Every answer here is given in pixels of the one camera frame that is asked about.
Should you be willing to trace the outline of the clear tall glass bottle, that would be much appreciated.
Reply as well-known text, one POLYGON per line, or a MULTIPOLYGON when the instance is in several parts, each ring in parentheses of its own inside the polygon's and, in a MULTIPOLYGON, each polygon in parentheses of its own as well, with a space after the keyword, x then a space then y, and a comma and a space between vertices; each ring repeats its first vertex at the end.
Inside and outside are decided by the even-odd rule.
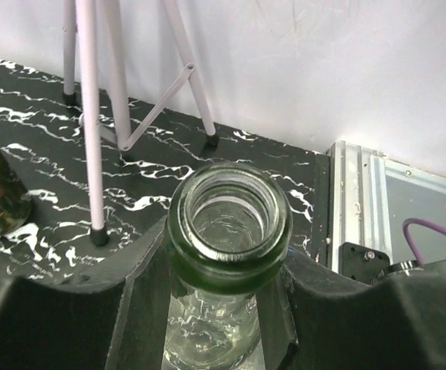
POLYGON ((164 225, 171 301, 164 343, 177 369, 233 369, 257 347, 257 292, 292 236, 282 188, 245 163, 213 163, 175 190, 164 225))

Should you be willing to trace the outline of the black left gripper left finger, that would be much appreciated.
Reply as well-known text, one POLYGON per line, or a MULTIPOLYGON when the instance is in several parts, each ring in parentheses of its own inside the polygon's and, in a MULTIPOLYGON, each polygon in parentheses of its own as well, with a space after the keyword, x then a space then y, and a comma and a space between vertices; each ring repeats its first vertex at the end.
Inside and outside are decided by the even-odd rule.
POLYGON ((61 284, 0 277, 0 369, 159 369, 171 299, 164 220, 61 284))

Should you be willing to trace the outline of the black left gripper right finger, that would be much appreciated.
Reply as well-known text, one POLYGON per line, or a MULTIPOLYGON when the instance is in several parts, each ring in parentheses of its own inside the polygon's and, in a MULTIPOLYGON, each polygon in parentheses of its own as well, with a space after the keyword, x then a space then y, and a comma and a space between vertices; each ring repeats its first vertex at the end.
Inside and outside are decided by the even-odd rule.
POLYGON ((267 369, 446 369, 446 268, 366 285, 289 254, 258 294, 267 369))

